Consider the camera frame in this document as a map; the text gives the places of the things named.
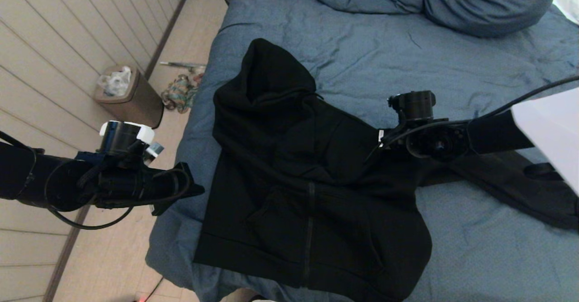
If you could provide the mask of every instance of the wooden floor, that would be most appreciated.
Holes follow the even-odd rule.
[[[171,32],[159,61],[207,63],[211,42],[227,6],[223,0],[187,0]],[[183,69],[157,66],[149,82],[163,90]],[[155,141],[165,151],[151,167],[172,168],[176,147],[182,137],[188,114],[165,112]],[[85,224],[109,222],[124,210],[91,208]],[[58,286],[56,302],[132,302],[144,299],[161,275],[145,265],[149,233],[155,218],[149,207],[135,208],[122,222],[98,231],[81,231]],[[253,292],[238,290],[224,298],[246,302]],[[194,292],[163,281],[149,302],[194,302]]]

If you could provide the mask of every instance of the bed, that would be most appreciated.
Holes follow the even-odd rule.
[[[436,94],[435,117],[484,114],[575,75],[579,54],[577,25],[556,7],[530,28],[476,38],[420,14],[351,14],[317,0],[230,0],[176,158],[190,165],[206,193],[178,201],[157,219],[147,254],[151,267],[195,291],[201,302],[217,302],[242,287],[278,302],[350,301],[193,262],[220,152],[212,137],[213,94],[237,75],[255,38],[287,49],[316,79],[318,94],[373,127],[394,127],[397,115],[386,99],[411,90]],[[534,149],[521,153],[543,159]],[[579,297],[576,232],[552,228],[467,182],[419,188],[416,199],[433,248],[408,301]]]

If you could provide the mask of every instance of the white paneled wall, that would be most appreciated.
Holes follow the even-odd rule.
[[[0,130],[50,155],[97,149],[113,117],[91,98],[96,79],[116,64],[145,71],[179,2],[0,0]],[[0,301],[42,300],[69,231],[0,200]]]

